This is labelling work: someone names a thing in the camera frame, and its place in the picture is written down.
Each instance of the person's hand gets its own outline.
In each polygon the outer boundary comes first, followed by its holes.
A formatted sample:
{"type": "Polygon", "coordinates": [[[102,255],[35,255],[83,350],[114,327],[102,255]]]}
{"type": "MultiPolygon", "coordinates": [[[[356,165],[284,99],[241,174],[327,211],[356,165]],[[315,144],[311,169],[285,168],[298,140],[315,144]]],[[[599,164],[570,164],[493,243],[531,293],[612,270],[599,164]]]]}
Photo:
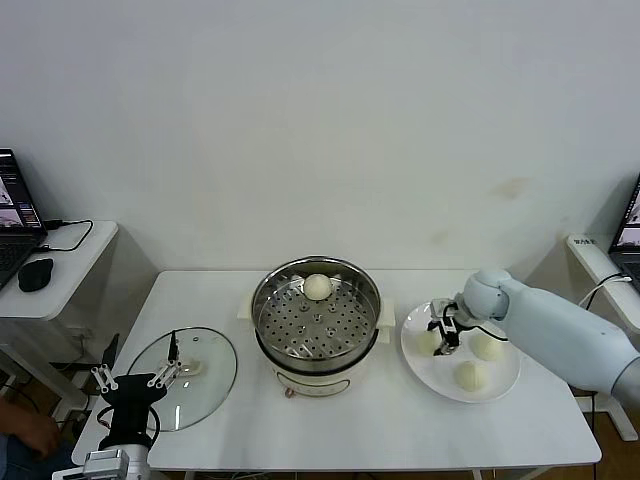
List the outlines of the person's hand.
{"type": "Polygon", "coordinates": [[[60,444],[60,429],[53,418],[36,413],[24,412],[15,436],[39,452],[41,459],[55,452],[60,444]]]}

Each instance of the steamed bun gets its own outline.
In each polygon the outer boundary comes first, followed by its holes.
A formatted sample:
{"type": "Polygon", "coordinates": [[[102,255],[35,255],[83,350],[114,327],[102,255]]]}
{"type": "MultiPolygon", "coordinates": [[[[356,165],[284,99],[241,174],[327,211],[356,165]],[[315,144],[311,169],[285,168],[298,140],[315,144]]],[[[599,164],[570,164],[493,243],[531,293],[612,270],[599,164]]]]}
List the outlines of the steamed bun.
{"type": "Polygon", "coordinates": [[[484,333],[474,336],[469,346],[476,357],[489,362],[500,360],[504,355],[502,343],[484,333]]]}
{"type": "Polygon", "coordinates": [[[433,356],[436,348],[442,343],[442,336],[438,329],[425,331],[416,336],[416,343],[418,344],[418,350],[421,354],[428,357],[433,356]]]}
{"type": "Polygon", "coordinates": [[[467,392],[482,390],[488,382],[487,369],[476,362],[462,362],[453,375],[456,383],[467,392]]]}
{"type": "Polygon", "coordinates": [[[331,280],[326,275],[309,275],[302,284],[302,292],[309,300],[324,300],[331,295],[331,280]]]}

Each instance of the black mouse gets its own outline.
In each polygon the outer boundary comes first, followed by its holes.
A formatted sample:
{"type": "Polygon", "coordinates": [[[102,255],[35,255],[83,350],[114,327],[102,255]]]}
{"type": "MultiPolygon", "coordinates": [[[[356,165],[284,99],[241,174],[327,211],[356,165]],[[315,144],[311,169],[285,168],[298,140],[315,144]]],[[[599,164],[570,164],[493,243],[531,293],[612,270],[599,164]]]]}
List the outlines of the black mouse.
{"type": "Polygon", "coordinates": [[[18,285],[23,292],[35,292],[46,287],[51,280],[53,259],[43,258],[22,266],[18,272],[18,285]]]}

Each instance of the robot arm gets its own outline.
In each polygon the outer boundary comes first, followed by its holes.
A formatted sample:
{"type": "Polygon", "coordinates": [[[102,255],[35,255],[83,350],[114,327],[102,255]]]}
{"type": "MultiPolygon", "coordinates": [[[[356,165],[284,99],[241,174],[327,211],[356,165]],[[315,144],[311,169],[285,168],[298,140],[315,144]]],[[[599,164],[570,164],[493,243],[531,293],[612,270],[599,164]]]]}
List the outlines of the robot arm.
{"type": "Polygon", "coordinates": [[[98,414],[113,410],[109,433],[98,450],[87,455],[84,466],[54,472],[52,480],[148,480],[151,475],[147,456],[160,433],[160,419],[152,404],[161,400],[180,374],[176,332],[171,332],[166,362],[154,373],[113,377],[118,335],[105,351],[102,364],[91,369],[102,397],[110,405],[98,414]],[[156,422],[153,438],[147,435],[147,419],[156,422]]]}
{"type": "MultiPolygon", "coordinates": [[[[640,353],[612,323],[550,292],[527,287],[504,270],[472,275],[456,296],[455,308],[453,321],[459,329],[489,321],[567,383],[640,408],[640,353]]],[[[440,350],[445,353],[447,347],[440,350]]]]}

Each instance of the metal steamer tray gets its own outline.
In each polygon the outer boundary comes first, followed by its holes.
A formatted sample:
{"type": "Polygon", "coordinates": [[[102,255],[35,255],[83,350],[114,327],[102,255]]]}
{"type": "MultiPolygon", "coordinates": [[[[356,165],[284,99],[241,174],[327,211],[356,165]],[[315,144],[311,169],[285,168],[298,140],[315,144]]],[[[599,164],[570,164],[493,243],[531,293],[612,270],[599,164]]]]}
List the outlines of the metal steamer tray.
{"type": "Polygon", "coordinates": [[[263,351],[296,373],[326,375],[363,358],[375,343],[381,301],[378,288],[360,268],[343,260],[306,257],[282,265],[256,289],[251,316],[263,351]],[[331,295],[304,295],[309,275],[323,274],[331,295]]]}

